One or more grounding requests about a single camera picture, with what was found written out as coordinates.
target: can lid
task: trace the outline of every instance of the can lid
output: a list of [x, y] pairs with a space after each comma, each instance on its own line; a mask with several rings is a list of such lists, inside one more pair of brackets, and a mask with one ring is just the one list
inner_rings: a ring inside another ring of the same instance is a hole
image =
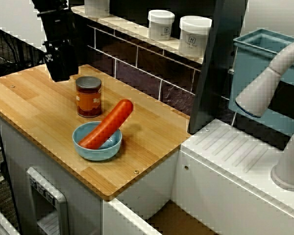
[[80, 88], [93, 89], [101, 85], [101, 80], [97, 77], [83, 76], [79, 77], [75, 83]]
[[186, 32], [208, 35], [212, 19], [201, 16], [184, 16], [180, 21], [180, 28]]
[[158, 24], [172, 24], [175, 15], [166, 10], [151, 10], [148, 13], [148, 20]]

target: hot dog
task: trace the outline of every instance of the hot dog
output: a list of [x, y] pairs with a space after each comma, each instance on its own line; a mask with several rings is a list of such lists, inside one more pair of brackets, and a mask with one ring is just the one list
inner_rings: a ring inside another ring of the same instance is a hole
[[104, 120], [78, 144], [88, 149], [98, 149], [125, 122], [133, 111], [133, 104], [128, 99], [121, 100]]

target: black wall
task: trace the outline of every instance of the black wall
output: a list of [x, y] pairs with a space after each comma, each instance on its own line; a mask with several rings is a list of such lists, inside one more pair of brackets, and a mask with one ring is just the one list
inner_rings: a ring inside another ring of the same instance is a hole
[[168, 10], [175, 14], [172, 37], [180, 37], [179, 22], [183, 16], [203, 16], [212, 19], [215, 0], [110, 0], [110, 13], [148, 27], [150, 10]]

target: blue bowl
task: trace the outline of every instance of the blue bowl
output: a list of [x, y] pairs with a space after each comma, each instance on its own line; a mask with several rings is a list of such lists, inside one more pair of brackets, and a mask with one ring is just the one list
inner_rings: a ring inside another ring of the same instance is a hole
[[109, 158], [112, 158], [121, 146], [122, 141], [122, 133], [118, 129], [115, 133], [99, 148], [96, 150], [83, 148], [77, 143], [88, 135], [95, 127], [97, 127], [101, 123], [100, 121], [92, 121], [85, 123], [79, 127], [77, 127], [73, 132], [73, 143], [75, 150], [77, 153], [91, 161], [102, 161]]

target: white lid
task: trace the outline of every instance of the white lid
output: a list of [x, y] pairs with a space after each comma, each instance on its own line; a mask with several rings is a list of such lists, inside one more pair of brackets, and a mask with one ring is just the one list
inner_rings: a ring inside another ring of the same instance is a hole
[[158, 24], [172, 24], [175, 15], [170, 11], [165, 10], [151, 10], [148, 13], [148, 20]]
[[186, 32], [208, 35], [212, 19], [201, 16], [184, 16], [180, 21], [180, 28]]

